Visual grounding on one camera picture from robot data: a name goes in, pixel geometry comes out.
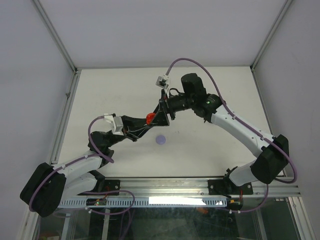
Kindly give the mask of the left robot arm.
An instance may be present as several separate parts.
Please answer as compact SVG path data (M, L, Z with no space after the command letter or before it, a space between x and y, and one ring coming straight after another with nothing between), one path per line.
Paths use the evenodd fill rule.
M88 126L88 151L59 164L39 164L22 189L19 198L31 212L41 217L54 213L59 204L79 194L101 194L105 176L99 169L114 163L111 146L129 139L136 142L148 130L159 126L156 113L144 118L104 114Z

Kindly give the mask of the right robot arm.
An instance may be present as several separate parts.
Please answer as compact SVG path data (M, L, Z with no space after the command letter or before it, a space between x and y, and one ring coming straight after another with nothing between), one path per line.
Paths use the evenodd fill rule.
M155 116L163 118L166 126L175 119L176 112L191 109L206 122L227 131L255 156L254 161L227 171L223 178L226 192L234 194L249 182L259 181L268 185L277 179L289 163L289 141L285 136L275 137L251 127L233 111L227 110L219 96L207 93L196 73L188 73L181 78L183 92L176 95L170 94L169 82L167 75L159 76L156 81L162 90Z

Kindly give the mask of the purple charging case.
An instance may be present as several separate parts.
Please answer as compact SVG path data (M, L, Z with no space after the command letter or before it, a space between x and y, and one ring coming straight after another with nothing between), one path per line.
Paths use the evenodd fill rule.
M163 145L166 143L166 137L164 135L158 135L156 138L155 138L155 141L158 145Z

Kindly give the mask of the red charging case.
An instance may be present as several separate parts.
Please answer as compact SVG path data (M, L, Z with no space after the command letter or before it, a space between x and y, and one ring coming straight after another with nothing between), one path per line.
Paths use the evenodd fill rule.
M152 123L152 121L153 121L153 119L154 119L155 116L156 116L156 113L154 113L154 112L151 112L151 113L147 114L147 116L146 116L146 118L145 118L146 124L147 124L147 125L150 125L150 124Z

